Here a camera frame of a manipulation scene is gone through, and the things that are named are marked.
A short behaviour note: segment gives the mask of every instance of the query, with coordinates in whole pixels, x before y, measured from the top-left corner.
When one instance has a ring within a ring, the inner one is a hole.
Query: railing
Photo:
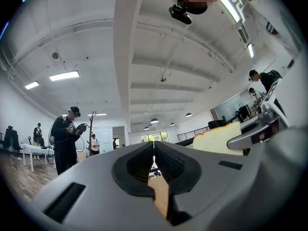
[[[202,133],[202,132],[208,131],[208,130],[210,130],[210,128],[205,127],[205,128],[201,128],[201,129],[198,129],[198,130],[188,132],[188,133],[178,134],[178,139],[179,139],[179,141],[188,140],[188,139],[195,137],[198,133]]]

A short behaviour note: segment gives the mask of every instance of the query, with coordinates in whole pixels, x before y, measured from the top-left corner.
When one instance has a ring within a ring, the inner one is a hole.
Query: ceiling
[[[49,114],[65,114],[75,105],[82,115],[97,111],[125,119],[131,132],[142,131],[152,118],[159,120],[158,129],[168,128],[185,119],[200,94],[250,59],[220,2],[190,15],[190,26],[169,15],[173,4],[26,0],[1,39],[0,59],[13,73],[12,83]],[[49,79],[73,70],[79,78]],[[34,81],[39,87],[25,90]]]

